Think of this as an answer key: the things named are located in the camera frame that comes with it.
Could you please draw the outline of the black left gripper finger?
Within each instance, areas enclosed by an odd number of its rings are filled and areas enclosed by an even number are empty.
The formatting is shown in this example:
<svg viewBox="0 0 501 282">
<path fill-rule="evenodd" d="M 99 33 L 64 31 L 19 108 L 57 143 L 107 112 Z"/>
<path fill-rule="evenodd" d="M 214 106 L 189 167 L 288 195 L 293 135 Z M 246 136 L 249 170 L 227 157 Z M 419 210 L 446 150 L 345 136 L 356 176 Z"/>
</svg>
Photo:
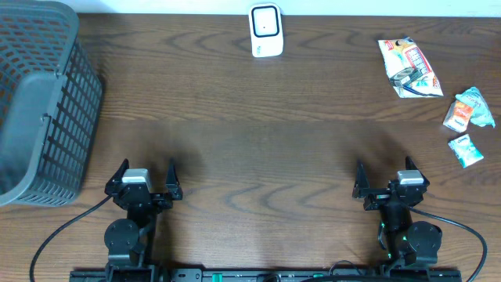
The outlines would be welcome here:
<svg viewBox="0 0 501 282">
<path fill-rule="evenodd" d="M 169 161 L 164 186 L 173 201 L 180 201 L 183 198 L 182 187 L 176 174 L 175 162 L 173 159 Z"/>
<path fill-rule="evenodd" d="M 110 180 L 105 185 L 105 190 L 114 190 L 116 186 L 120 186 L 122 183 L 122 177 L 125 174 L 126 170 L 129 169 L 129 161 L 125 158 L 119 169 L 113 174 Z"/>
</svg>

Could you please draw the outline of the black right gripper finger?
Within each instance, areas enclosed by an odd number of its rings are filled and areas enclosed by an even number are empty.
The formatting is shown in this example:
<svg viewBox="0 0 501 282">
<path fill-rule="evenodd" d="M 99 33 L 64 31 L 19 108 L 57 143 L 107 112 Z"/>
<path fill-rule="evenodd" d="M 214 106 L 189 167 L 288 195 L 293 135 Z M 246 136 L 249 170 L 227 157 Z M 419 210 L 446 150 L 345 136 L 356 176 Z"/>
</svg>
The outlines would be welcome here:
<svg viewBox="0 0 501 282">
<path fill-rule="evenodd" d="M 369 193 L 370 185 L 366 170 L 361 161 L 357 161 L 355 184 L 352 191 L 353 198 L 364 198 Z"/>
<path fill-rule="evenodd" d="M 406 170 L 417 170 L 417 166 L 414 164 L 410 156 L 405 157 L 405 169 Z"/>
</svg>

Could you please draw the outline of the teal white drink carton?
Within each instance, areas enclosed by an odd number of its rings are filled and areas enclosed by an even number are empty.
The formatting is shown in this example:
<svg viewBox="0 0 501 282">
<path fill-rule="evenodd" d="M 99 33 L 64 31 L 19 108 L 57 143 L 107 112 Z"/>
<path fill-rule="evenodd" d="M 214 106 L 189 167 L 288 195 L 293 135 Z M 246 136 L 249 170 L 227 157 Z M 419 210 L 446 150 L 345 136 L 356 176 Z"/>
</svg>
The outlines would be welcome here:
<svg viewBox="0 0 501 282">
<path fill-rule="evenodd" d="M 467 168 L 484 159 L 484 156 L 473 144 L 468 134 L 449 141 L 448 145 L 463 168 Z"/>
</svg>

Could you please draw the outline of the orange juice carton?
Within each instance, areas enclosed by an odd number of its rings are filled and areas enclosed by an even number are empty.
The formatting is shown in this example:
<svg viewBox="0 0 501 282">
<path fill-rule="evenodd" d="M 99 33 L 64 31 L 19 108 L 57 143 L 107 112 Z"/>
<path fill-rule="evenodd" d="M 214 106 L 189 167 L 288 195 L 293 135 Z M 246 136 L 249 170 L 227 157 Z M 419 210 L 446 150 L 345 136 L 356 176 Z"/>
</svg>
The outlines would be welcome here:
<svg viewBox="0 0 501 282">
<path fill-rule="evenodd" d="M 455 132 L 465 132 L 473 112 L 473 107 L 456 100 L 445 115 L 443 125 Z"/>
</svg>

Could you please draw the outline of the teal snack packet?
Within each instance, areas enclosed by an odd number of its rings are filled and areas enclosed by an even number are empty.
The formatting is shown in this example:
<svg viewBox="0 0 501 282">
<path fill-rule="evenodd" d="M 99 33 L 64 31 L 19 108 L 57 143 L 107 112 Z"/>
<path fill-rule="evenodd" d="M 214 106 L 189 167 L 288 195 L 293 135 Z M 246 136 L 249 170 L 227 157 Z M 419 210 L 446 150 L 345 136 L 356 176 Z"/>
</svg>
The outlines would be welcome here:
<svg viewBox="0 0 501 282">
<path fill-rule="evenodd" d="M 470 121 L 479 127 L 492 126 L 495 128 L 496 123 L 488 104 L 483 98 L 480 90 L 476 87 L 470 87 L 460 94 L 456 94 L 456 99 L 461 103 L 465 103 L 474 109 Z"/>
</svg>

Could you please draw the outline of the white blue snack bag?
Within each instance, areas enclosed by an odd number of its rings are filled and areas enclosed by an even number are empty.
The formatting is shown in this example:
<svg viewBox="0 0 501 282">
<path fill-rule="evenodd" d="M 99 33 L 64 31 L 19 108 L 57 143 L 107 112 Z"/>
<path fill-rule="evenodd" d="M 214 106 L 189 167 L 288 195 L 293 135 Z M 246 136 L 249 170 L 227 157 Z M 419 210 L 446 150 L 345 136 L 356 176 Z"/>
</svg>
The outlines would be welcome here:
<svg viewBox="0 0 501 282">
<path fill-rule="evenodd" d="M 389 78 L 407 67 L 419 69 L 423 76 L 403 88 L 391 85 L 399 98 L 435 98 L 443 97 L 438 77 L 426 56 L 411 38 L 379 40 L 378 46 L 384 61 L 384 68 Z"/>
</svg>

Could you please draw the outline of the dark green round-label packet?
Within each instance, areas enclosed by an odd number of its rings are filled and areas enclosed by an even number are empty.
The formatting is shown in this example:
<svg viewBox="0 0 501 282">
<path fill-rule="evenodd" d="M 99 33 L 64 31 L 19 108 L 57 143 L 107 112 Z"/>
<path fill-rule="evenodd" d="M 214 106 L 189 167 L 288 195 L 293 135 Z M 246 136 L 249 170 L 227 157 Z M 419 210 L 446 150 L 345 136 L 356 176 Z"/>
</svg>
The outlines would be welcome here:
<svg viewBox="0 0 501 282">
<path fill-rule="evenodd" d="M 403 88 L 420 79 L 422 76 L 423 74 L 419 69 L 407 67 L 390 77 L 389 82 L 394 87 Z"/>
</svg>

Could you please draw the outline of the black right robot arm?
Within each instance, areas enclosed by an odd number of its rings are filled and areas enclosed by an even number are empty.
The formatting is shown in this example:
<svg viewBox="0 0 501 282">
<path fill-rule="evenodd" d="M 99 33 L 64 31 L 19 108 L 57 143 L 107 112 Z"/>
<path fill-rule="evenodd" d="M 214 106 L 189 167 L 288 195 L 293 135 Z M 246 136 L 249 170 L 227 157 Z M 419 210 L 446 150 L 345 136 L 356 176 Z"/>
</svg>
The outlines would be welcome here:
<svg viewBox="0 0 501 282">
<path fill-rule="evenodd" d="M 372 188 L 363 164 L 357 163 L 352 196 L 364 200 L 366 211 L 380 213 L 378 241 L 388 252 L 387 261 L 377 267 L 379 274 L 388 277 L 404 269 L 426 271 L 438 261 L 442 230 L 426 221 L 414 222 L 410 214 L 424 199 L 429 185 L 410 157 L 405 159 L 405 169 L 385 188 Z"/>
</svg>

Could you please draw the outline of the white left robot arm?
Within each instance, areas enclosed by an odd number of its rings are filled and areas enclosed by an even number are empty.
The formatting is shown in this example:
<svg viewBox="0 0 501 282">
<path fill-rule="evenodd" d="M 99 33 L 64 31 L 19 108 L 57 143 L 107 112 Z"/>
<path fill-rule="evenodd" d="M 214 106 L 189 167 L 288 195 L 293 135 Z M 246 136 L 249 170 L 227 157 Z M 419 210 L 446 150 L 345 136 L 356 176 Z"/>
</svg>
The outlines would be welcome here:
<svg viewBox="0 0 501 282">
<path fill-rule="evenodd" d="M 104 234 L 108 248 L 105 280 L 164 282 L 170 273 L 152 260 L 157 216 L 173 208 L 174 201 L 183 198 L 175 165 L 170 163 L 164 191 L 151 191 L 151 179 L 146 168 L 130 168 L 123 160 L 119 169 L 105 185 L 105 194 L 127 212 L 127 217 L 112 222 Z"/>
</svg>

